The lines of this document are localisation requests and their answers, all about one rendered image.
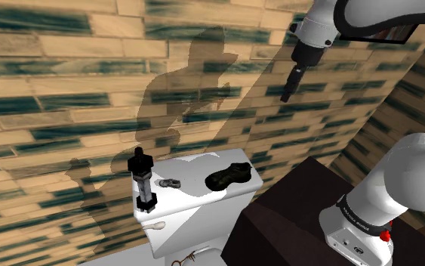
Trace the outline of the dark robot stand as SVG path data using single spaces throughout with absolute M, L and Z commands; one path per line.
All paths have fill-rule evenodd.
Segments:
M 399 219 L 425 196 L 397 192 L 382 161 L 353 187 L 309 157 L 246 207 L 226 266 L 425 266 L 425 236 Z

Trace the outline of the white toilet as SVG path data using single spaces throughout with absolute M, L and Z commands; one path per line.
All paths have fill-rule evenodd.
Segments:
M 263 185 L 251 165 L 251 180 L 246 183 L 233 183 L 221 191 L 206 187 L 210 174 L 234 162 L 251 164 L 241 148 L 155 162 L 150 185 L 158 202 L 150 213 L 138 209 L 137 182 L 126 174 L 125 188 L 134 198 L 133 216 L 148 238 L 153 258 L 171 263 L 175 255 L 224 247 L 240 212 Z M 160 180 L 169 178 L 179 180 L 180 188 L 159 185 Z

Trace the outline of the black man figure on base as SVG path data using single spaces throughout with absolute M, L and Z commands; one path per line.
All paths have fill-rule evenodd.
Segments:
M 128 171 L 137 182 L 139 195 L 136 198 L 140 211 L 150 213 L 158 202 L 156 194 L 151 191 L 150 178 L 152 177 L 153 158 L 143 152 L 142 147 L 134 148 L 134 156 L 128 160 Z

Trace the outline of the large black shoe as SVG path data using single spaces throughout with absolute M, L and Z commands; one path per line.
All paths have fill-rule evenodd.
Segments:
M 212 191 L 221 191 L 233 183 L 246 183 L 251 180 L 251 164 L 234 162 L 226 169 L 210 174 L 205 179 L 205 185 Z

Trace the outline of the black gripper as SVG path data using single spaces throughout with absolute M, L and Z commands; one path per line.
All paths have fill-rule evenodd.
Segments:
M 280 98 L 281 102 L 288 102 L 290 96 L 297 90 L 306 69 L 308 67 L 315 67 L 321 60 L 324 52 L 325 48 L 315 48 L 302 41 L 297 42 L 291 55 L 291 59 L 296 63 L 296 66 L 293 67 L 284 85 Z

